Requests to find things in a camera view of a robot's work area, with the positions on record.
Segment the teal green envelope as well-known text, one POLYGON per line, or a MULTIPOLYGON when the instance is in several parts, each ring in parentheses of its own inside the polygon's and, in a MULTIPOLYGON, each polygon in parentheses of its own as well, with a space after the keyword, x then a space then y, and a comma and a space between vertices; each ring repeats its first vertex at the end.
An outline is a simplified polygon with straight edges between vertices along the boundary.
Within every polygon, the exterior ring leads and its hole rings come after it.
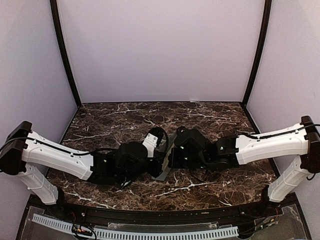
POLYGON ((162 169, 161 169, 161 173, 158 177, 152 177, 153 180, 156 181, 164 181, 167 177, 167 175, 170 172, 170 168, 169 168, 169 155, 171 154, 171 149, 174 147, 174 141, 175 138, 177 137, 176 133, 173 133, 172 135, 169 136, 168 138, 168 143, 169 143, 169 147, 168 150, 166 152, 163 164, 162 164, 162 169))

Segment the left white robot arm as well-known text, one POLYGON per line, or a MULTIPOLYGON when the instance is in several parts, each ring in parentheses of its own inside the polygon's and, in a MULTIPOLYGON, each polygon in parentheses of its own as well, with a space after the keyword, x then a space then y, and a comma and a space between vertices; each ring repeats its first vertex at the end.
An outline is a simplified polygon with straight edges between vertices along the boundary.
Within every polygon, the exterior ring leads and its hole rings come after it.
POLYGON ((124 189, 144 173, 156 178, 163 172, 169 149, 166 143, 163 151, 157 150, 163 139, 169 139, 165 130, 153 127, 141 142, 80 151, 45 139, 32 130, 30 122, 23 121, 0 148, 0 170, 20 178, 43 204, 51 205, 58 217, 67 218, 71 208, 64 202, 64 192, 51 184, 36 165, 71 174, 92 184, 118 185, 124 189))

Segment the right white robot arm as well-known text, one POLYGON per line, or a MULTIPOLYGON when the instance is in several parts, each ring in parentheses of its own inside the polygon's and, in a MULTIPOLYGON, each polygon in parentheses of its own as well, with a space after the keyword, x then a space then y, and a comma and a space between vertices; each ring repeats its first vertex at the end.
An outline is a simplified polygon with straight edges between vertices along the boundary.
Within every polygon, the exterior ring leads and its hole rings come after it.
POLYGON ((293 155, 289 167, 271 183, 255 213, 266 217, 304 179, 320 172, 320 134, 311 117, 293 126, 260 134, 228 135, 211 142, 199 130, 181 127, 168 155, 171 169, 224 171, 262 159, 293 155))

